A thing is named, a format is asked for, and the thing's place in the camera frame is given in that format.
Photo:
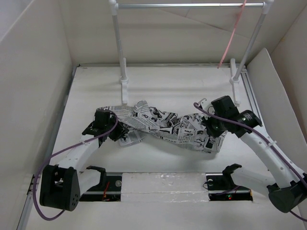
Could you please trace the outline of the newspaper print trousers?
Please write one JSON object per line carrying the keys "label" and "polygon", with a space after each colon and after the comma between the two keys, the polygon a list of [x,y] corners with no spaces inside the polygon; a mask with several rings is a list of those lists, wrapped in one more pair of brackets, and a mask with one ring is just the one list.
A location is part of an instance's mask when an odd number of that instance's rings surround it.
{"label": "newspaper print trousers", "polygon": [[104,109],[114,112],[128,129],[128,133],[119,139],[122,147],[138,144],[152,135],[184,149],[218,153],[227,134],[225,131],[217,138],[209,136],[200,114],[179,116],[151,107],[146,101],[139,101],[134,106],[105,106]]}

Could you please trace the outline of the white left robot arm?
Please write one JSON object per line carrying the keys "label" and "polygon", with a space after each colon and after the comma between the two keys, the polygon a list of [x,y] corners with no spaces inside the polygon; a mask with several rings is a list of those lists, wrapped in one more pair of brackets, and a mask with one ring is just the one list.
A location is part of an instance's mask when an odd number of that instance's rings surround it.
{"label": "white left robot arm", "polygon": [[104,189],[107,185],[105,168],[86,166],[86,162],[107,139],[117,141],[127,133],[128,129],[113,111],[96,110],[94,120],[82,132],[80,142],[67,148],[68,154],[62,160],[43,168],[40,205],[73,211],[89,189]]}

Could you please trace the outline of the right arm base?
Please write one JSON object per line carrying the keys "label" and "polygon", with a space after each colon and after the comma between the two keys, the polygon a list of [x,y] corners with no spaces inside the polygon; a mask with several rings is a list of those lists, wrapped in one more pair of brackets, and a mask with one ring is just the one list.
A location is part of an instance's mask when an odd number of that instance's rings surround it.
{"label": "right arm base", "polygon": [[251,190],[231,184],[221,173],[206,174],[203,188],[208,191],[209,201],[253,201]]}

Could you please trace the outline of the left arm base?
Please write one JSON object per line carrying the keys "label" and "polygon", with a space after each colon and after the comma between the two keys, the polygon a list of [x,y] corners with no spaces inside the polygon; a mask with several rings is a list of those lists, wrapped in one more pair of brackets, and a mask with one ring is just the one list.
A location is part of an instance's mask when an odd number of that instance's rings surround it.
{"label": "left arm base", "polygon": [[119,202],[121,200],[122,174],[107,173],[104,187],[94,186],[85,192],[81,202]]}

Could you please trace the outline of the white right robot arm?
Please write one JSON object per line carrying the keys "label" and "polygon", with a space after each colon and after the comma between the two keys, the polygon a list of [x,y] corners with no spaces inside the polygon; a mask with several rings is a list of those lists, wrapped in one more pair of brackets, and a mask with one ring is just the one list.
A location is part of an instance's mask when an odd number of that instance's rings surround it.
{"label": "white right robot arm", "polygon": [[203,99],[199,109],[204,113],[202,123],[210,137],[234,134],[253,150],[272,175],[266,177],[234,163],[222,171],[224,187],[252,189],[268,197],[283,213],[291,212],[307,198],[307,174],[273,142],[255,113],[240,112],[228,95],[211,102]]}

